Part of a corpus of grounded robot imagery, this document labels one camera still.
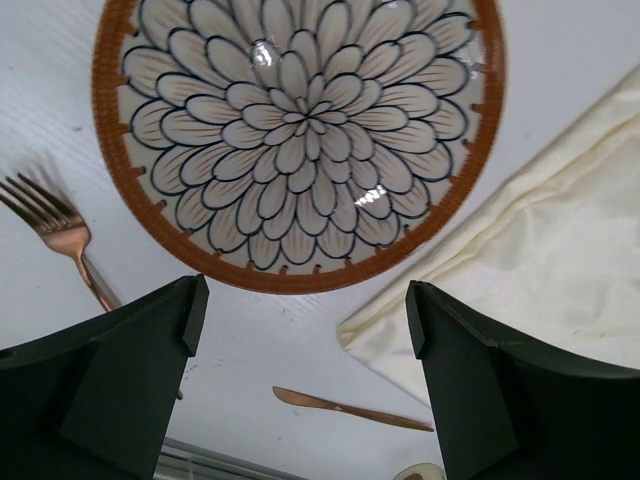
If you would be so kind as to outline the floral patterned ceramic plate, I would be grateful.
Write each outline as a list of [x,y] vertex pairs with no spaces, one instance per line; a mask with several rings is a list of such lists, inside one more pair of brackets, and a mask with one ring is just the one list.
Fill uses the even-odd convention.
[[240,288],[357,284],[431,240],[489,159],[495,1],[108,1],[107,169],[167,251]]

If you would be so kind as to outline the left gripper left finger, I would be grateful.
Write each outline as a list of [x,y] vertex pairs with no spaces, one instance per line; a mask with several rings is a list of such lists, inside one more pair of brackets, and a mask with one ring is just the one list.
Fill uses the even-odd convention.
[[208,297],[184,276],[2,350],[2,478],[152,478]]

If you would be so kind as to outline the copper knife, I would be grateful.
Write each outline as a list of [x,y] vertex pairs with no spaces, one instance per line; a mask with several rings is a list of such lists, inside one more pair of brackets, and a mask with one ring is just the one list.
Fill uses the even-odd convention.
[[352,405],[341,404],[327,399],[319,398],[313,395],[304,394],[298,391],[286,389],[279,386],[273,386],[274,395],[282,402],[306,408],[316,408],[328,411],[335,411],[353,415],[359,418],[379,422],[386,425],[396,426],[405,429],[434,432],[434,427],[426,422],[390,414],[381,411],[355,407]]

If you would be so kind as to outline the cream cloth napkin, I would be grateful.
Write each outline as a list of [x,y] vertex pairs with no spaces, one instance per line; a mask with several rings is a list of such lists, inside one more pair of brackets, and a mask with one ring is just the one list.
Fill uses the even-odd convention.
[[637,368],[638,73],[338,327],[348,355],[427,402],[404,300],[413,280],[552,345]]

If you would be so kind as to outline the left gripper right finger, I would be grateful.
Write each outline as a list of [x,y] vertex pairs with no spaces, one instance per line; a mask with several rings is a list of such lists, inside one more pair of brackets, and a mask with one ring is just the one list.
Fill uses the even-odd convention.
[[405,297],[450,479],[635,479],[639,373],[557,348],[436,286]]

